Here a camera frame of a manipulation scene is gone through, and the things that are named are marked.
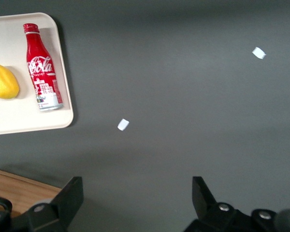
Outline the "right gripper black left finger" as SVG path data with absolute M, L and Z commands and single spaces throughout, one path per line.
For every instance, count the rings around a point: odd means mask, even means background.
M 30 232 L 66 232 L 84 201 L 83 179 L 73 177 L 49 203 L 27 211 Z

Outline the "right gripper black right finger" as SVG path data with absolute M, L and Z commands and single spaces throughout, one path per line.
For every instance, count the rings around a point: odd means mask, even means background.
M 236 218 L 236 210 L 227 203 L 215 200 L 204 179 L 192 178 L 192 203 L 197 215 L 186 232 L 229 232 Z

